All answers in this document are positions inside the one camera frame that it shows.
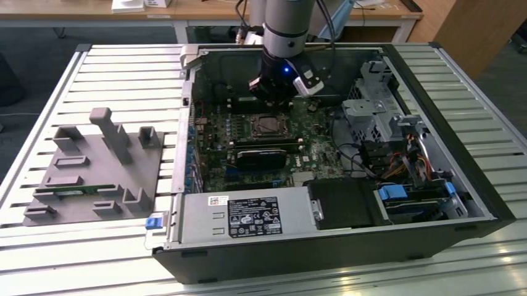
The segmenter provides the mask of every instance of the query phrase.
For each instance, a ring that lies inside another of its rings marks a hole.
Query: slatted table surface
[[[518,222],[434,258],[185,286],[151,258],[145,219],[27,228],[23,212],[45,176],[61,125],[99,133],[94,107],[127,131],[167,133],[157,211],[169,210],[182,106],[181,46],[94,46],[78,52],[0,187],[0,295],[493,295],[527,293],[526,144],[445,53],[397,45],[403,58],[514,211]],[[402,90],[415,113],[407,92]]]

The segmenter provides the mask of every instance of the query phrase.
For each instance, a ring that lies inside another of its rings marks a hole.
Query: circuit board
[[[227,108],[205,112],[198,146],[206,192],[298,186],[294,176],[301,172],[310,172],[305,176],[313,178],[345,176],[329,132],[330,110],[309,110],[309,106],[309,100],[294,99],[289,113],[235,115]],[[241,171],[230,162],[230,143],[275,137],[302,142],[299,151],[287,154],[283,168]]]

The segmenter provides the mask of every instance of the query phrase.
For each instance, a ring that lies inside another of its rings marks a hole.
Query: power supply label
[[[279,201],[275,197],[230,200],[230,236],[269,236],[282,233]]]

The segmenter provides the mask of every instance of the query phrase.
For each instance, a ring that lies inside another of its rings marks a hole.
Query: robotic arm
[[[325,88],[329,71],[318,70],[305,53],[314,5],[315,0],[267,0],[262,69],[249,86],[270,107]]]

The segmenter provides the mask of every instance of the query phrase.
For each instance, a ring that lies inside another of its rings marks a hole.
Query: motherboard
[[[345,176],[330,136],[330,107],[294,99],[286,112],[241,114],[230,106],[197,111],[203,191],[302,186]]]

